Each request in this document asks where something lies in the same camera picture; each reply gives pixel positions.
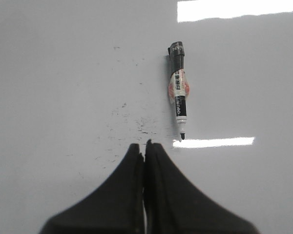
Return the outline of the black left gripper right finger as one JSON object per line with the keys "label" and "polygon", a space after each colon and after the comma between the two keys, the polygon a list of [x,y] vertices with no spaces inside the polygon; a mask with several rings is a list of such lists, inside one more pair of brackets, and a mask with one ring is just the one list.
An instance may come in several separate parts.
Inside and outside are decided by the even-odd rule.
{"label": "black left gripper right finger", "polygon": [[257,234],[249,221],[197,189],[163,146],[146,144],[144,205],[148,234]]}

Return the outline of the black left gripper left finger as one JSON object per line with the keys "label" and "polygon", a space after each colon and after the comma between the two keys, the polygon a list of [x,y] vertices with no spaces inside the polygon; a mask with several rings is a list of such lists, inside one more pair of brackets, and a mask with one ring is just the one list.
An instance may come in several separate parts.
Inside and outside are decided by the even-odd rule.
{"label": "black left gripper left finger", "polygon": [[144,158],[131,144],[114,172],[94,192],[49,218],[42,234],[143,234]]}

